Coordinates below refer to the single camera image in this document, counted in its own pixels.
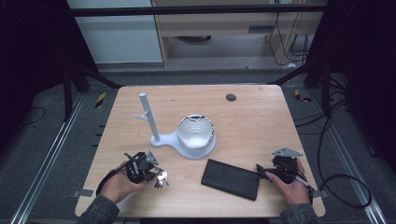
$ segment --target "black tablet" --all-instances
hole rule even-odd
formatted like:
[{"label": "black tablet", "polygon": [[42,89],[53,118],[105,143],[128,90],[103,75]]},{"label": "black tablet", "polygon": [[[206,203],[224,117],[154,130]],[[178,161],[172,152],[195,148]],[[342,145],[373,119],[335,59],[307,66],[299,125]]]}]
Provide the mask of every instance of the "black tablet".
[{"label": "black tablet", "polygon": [[255,172],[209,159],[201,184],[255,201],[259,181]]}]

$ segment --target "gray sleeve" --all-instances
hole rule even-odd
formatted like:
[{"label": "gray sleeve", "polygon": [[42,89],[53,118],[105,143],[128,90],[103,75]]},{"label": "gray sleeve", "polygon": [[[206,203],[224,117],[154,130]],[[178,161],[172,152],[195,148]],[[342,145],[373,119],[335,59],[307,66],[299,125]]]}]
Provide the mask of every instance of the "gray sleeve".
[{"label": "gray sleeve", "polygon": [[77,224],[80,223],[100,223],[110,224],[117,218],[120,209],[109,199],[98,195],[87,208]]},{"label": "gray sleeve", "polygon": [[317,214],[310,203],[303,203],[291,206],[280,214],[282,224],[315,224],[317,223]]}]

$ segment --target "small dark circle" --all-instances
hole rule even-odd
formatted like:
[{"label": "small dark circle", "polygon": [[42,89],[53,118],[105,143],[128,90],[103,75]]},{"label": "small dark circle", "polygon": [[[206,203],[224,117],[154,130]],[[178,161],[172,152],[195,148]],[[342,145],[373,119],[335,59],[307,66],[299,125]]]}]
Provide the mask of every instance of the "small dark circle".
[{"label": "small dark circle", "polygon": [[232,93],[227,94],[227,95],[225,96],[225,98],[226,98],[228,101],[230,101],[230,102],[233,102],[233,101],[236,100],[236,96],[235,96],[234,94],[232,94]]}]

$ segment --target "person's right hand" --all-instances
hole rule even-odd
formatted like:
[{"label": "person's right hand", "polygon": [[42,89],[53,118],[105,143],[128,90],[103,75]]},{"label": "person's right hand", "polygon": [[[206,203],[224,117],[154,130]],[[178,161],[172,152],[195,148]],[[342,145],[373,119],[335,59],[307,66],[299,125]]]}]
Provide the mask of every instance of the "person's right hand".
[{"label": "person's right hand", "polygon": [[[297,166],[301,173],[304,173],[304,167],[297,158]],[[294,179],[290,184],[285,184],[279,177],[269,172],[265,172],[268,178],[282,191],[288,205],[297,205],[302,203],[310,203],[308,191],[300,181]]]}]

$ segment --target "person's left hand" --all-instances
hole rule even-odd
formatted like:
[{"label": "person's left hand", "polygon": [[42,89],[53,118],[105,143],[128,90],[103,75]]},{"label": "person's left hand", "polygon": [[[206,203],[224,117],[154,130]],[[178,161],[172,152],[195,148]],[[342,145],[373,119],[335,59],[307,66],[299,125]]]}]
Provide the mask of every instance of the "person's left hand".
[{"label": "person's left hand", "polygon": [[126,175],[126,172],[121,170],[107,180],[100,191],[100,195],[108,198],[113,203],[119,203],[131,193],[143,189],[145,187],[145,183],[145,181],[139,184],[131,182]]}]

